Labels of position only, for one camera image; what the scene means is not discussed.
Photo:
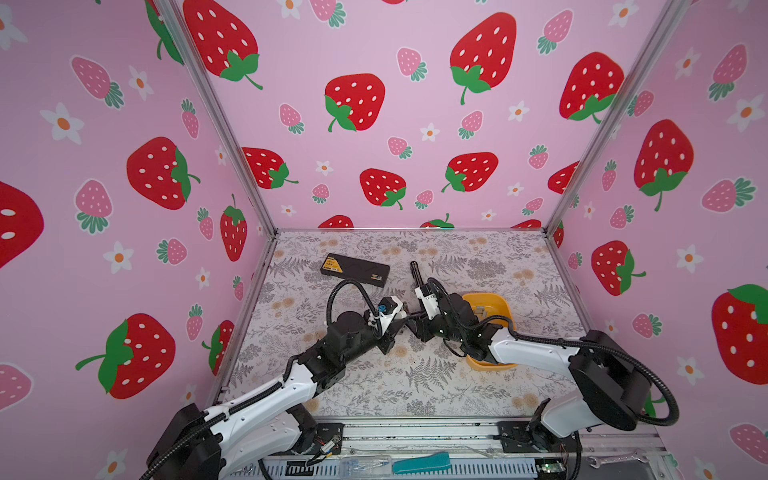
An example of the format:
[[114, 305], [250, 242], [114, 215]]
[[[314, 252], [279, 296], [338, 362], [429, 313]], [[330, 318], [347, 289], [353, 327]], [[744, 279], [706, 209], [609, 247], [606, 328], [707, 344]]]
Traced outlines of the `black stapler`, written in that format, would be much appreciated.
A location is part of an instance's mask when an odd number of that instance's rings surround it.
[[410, 271], [417, 288], [424, 286], [424, 281], [417, 261], [410, 262]]

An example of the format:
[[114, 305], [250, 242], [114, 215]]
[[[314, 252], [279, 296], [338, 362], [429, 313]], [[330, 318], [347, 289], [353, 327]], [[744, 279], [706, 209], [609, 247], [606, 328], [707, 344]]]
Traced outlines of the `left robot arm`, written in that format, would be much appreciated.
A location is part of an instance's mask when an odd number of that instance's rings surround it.
[[232, 401], [180, 409], [147, 460], [145, 479], [224, 479], [274, 453], [308, 450], [316, 425], [305, 403], [338, 383], [348, 363], [388, 353], [408, 316], [396, 296], [342, 313], [326, 335], [289, 358], [274, 380]]

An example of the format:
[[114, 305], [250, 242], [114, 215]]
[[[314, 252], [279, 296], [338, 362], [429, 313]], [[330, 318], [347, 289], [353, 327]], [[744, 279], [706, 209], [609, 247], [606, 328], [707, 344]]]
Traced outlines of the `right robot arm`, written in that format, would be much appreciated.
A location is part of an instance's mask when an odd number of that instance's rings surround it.
[[424, 308], [410, 327], [422, 341], [457, 344], [456, 355], [490, 365], [524, 365], [573, 381], [576, 391], [545, 400], [529, 423], [534, 435], [565, 438], [599, 425], [632, 431], [638, 423], [672, 426], [680, 418], [671, 389], [607, 334], [591, 330], [578, 339], [545, 338], [515, 330], [510, 318], [479, 319], [471, 305], [434, 278], [416, 287]]

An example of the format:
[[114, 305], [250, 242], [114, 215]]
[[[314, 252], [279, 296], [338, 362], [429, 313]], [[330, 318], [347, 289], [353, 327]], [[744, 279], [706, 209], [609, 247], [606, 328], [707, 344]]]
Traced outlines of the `yellow plastic tray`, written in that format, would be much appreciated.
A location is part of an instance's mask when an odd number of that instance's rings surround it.
[[[494, 319], [492, 324], [501, 325], [505, 329], [509, 326], [516, 329], [514, 315], [511, 313], [508, 303], [502, 296], [493, 293], [467, 293], [462, 296], [462, 299], [470, 304], [474, 314], [479, 320], [485, 320], [490, 316], [500, 315], [505, 317], [505, 319]], [[517, 367], [516, 364], [492, 364], [488, 362], [480, 362], [471, 357], [466, 358], [466, 363], [473, 370], [480, 372], [500, 372]]]

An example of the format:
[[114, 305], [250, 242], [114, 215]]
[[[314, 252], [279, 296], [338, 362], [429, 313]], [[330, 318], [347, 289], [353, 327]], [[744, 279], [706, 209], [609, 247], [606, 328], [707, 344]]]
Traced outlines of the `black tool case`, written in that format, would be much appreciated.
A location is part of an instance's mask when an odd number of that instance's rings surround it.
[[329, 253], [321, 263], [320, 273], [341, 279], [356, 280], [361, 284], [384, 287], [391, 267], [386, 264]]

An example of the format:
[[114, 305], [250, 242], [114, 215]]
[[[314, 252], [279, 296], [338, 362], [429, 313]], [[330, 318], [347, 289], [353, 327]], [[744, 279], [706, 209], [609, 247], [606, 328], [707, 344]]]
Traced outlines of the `silver wrench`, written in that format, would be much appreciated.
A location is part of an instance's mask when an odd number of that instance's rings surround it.
[[632, 462], [632, 461], [637, 461], [643, 464], [647, 464], [649, 462], [649, 459], [645, 455], [637, 454], [637, 453], [614, 455], [614, 456], [607, 456], [607, 457], [591, 456], [588, 458], [589, 465], [594, 469], [599, 469], [604, 465], [618, 464], [618, 463]]

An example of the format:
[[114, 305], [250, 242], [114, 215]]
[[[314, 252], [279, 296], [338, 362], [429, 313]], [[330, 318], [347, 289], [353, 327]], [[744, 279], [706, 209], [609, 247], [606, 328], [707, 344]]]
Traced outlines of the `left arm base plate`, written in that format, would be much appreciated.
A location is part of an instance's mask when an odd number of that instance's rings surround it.
[[291, 452], [296, 455], [316, 455], [319, 452], [337, 455], [341, 452], [345, 425], [343, 423], [319, 423], [302, 428]]

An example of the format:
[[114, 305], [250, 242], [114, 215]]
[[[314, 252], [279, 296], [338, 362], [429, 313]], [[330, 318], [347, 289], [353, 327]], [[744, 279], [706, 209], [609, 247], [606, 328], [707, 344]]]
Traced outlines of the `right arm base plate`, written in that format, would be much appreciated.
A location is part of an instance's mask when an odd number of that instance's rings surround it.
[[494, 436], [502, 451], [510, 454], [560, 454], [581, 451], [579, 441], [573, 436], [559, 438], [543, 427], [531, 430], [524, 421], [501, 421]]

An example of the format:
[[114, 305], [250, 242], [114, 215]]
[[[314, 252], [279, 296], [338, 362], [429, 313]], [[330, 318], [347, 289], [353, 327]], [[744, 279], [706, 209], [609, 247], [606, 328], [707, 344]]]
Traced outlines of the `teal handled tool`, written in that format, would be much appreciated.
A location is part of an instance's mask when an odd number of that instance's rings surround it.
[[429, 456], [395, 461], [392, 464], [392, 473], [394, 475], [429, 474], [444, 472], [450, 468], [450, 455], [447, 452], [440, 452]]

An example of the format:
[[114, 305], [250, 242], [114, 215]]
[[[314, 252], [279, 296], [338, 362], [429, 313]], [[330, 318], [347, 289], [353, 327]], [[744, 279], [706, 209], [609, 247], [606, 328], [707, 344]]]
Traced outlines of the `aluminium rail frame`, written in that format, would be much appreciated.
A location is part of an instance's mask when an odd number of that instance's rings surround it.
[[[494, 436], [501, 421], [522, 417], [320, 417], [319, 423], [343, 423], [341, 452], [296, 455], [274, 453], [224, 479], [679, 479], [677, 463], [656, 431], [641, 426], [630, 433], [605, 427], [575, 437], [577, 453], [504, 453]], [[394, 475], [395, 461], [447, 452], [451, 468], [429, 474]], [[588, 458], [637, 453], [649, 462], [604, 465]]]

